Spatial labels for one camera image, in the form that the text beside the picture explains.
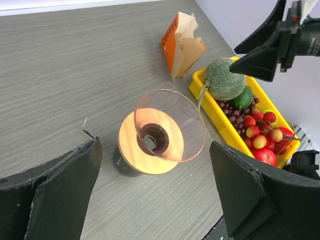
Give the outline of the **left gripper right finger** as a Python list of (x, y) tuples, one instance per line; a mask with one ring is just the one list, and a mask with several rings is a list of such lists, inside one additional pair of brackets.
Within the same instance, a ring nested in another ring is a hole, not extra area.
[(317, 240), (320, 177), (316, 150), (278, 168), (221, 142), (210, 158), (226, 231), (235, 240)]

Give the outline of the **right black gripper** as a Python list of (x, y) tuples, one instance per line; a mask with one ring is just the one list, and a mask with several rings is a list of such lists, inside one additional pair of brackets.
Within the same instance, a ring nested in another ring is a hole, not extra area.
[[(242, 74), (265, 82), (274, 79), (277, 64), (285, 73), (296, 56), (320, 56), (320, 19), (310, 13), (316, 0), (294, 0), (282, 21), (286, 0), (278, 0), (268, 18), (250, 36), (238, 44), (236, 54), (246, 54), (229, 66), (231, 73)], [(279, 24), (279, 50), (261, 46)]]

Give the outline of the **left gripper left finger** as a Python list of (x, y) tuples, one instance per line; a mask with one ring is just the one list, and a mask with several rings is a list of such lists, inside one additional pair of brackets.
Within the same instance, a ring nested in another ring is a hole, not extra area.
[(0, 180), (2, 240), (78, 240), (98, 178), (98, 137)]

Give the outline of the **glass coffee carafe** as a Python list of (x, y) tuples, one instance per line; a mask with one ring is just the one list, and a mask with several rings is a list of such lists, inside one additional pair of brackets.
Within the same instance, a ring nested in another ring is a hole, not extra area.
[(116, 168), (116, 170), (127, 177), (139, 177), (142, 175), (142, 173), (136, 171), (135, 169), (133, 169), (126, 161), (125, 159), (122, 157), (119, 147), (116, 146), (113, 152), (113, 165)]

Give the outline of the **pink glass dripper cone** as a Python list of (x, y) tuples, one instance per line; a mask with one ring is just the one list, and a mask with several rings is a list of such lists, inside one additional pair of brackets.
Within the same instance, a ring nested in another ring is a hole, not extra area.
[(205, 144), (205, 124), (197, 107), (174, 90), (144, 94), (135, 107), (134, 126), (143, 151), (168, 162), (190, 161)]

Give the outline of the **round wooden dripper stand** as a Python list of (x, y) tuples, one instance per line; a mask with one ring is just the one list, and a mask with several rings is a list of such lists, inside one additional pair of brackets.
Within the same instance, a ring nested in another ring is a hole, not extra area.
[(137, 108), (122, 122), (118, 148), (134, 170), (159, 175), (183, 160), (184, 138), (175, 120), (154, 108)]

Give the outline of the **coffee filter paper pack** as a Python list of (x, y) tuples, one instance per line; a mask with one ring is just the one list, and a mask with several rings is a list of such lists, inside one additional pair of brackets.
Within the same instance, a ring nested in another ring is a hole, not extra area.
[(178, 12), (161, 38), (161, 48), (172, 81), (185, 76), (208, 50), (201, 37), (194, 37), (198, 26), (194, 14)]

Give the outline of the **green netted melon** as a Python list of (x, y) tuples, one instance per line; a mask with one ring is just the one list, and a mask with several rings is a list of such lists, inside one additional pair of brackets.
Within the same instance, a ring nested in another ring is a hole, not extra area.
[(246, 86), (246, 77), (243, 74), (230, 72), (230, 66), (236, 61), (223, 57), (211, 62), (203, 73), (204, 85), (200, 90), (197, 108), (201, 108), (206, 92), (218, 101), (230, 101), (239, 96)]

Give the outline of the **red apple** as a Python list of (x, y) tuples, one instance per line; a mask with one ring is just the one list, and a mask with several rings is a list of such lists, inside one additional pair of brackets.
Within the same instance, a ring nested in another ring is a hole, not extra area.
[(283, 139), (281, 141), (279, 141), (277, 144), (282, 144), (285, 145), (287, 143), (290, 143), (292, 141), (292, 139), (288, 139), (287, 137), (294, 137), (295, 134), (292, 130), (285, 128), (285, 127), (277, 127), (277, 129), (281, 130), (282, 134), (283, 134)]
[(264, 162), (266, 164), (269, 164), (271, 166), (276, 166), (277, 164), (276, 155), (268, 148), (265, 148), (265, 147), (261, 149), (253, 148), (250, 151), (255, 159), (261, 162)]

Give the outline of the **dark green lime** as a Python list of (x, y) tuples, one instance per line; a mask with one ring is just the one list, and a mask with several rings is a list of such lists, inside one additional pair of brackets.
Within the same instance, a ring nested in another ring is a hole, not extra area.
[(244, 90), (240, 95), (234, 98), (231, 103), (239, 110), (248, 108), (253, 101), (253, 91), (250, 86), (245, 86)]

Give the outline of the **light green apple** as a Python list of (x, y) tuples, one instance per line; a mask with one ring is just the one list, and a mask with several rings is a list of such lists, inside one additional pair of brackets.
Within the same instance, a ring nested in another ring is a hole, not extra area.
[(261, 111), (263, 112), (264, 116), (262, 121), (264, 123), (269, 123), (272, 125), (276, 125), (278, 122), (276, 114), (269, 108), (262, 108)]

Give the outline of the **red grape bunch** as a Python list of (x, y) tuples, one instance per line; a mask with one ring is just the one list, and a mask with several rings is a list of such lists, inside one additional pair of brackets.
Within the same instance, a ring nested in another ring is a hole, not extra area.
[(237, 133), (241, 136), (246, 134), (248, 127), (256, 125), (257, 121), (252, 117), (252, 111), (256, 108), (256, 104), (260, 99), (253, 95), (253, 100), (249, 107), (238, 109), (232, 105), (231, 101), (217, 101), (218, 106), (225, 114), (231, 125), (235, 128)]

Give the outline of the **yellow plastic fruit tray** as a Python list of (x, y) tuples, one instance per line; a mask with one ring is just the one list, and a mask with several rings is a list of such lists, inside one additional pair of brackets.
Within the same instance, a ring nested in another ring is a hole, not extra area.
[[(246, 77), (246, 86), (251, 87), (253, 95), (259, 98), (259, 103), (257, 103), (255, 107), (256, 109), (271, 109), (277, 116), (277, 125), (279, 127), (288, 128), (295, 133), (253, 77)], [(227, 144), (250, 157), (254, 157), (251, 153), (251, 149), (249, 149), (243, 141), (242, 135), (237, 133), (226, 115), (218, 106), (217, 101), (218, 100), (215, 100), (207, 91), (204, 94), (201, 106)], [(275, 155), (276, 167), (282, 168), (298, 149), (299, 145), (300, 139), (298, 138), (298, 140), (291, 143), (291, 147), (288, 148), (284, 155)]]

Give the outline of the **red lychee cluster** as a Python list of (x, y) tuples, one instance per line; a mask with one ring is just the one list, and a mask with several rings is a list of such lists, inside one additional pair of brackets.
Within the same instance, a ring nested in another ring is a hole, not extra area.
[(297, 141), (294, 131), (294, 137), (287, 136), (291, 139), (291, 142), (287, 144), (278, 144), (284, 136), (277, 124), (265, 123), (262, 121), (263, 112), (261, 109), (255, 108), (251, 112), (251, 116), (255, 118), (256, 125), (251, 125), (246, 129), (245, 135), (242, 135), (242, 139), (245, 145), (251, 149), (262, 149), (267, 148), (271, 150), (276, 156), (283, 156), (286, 154), (289, 147), (292, 146), (292, 142)]

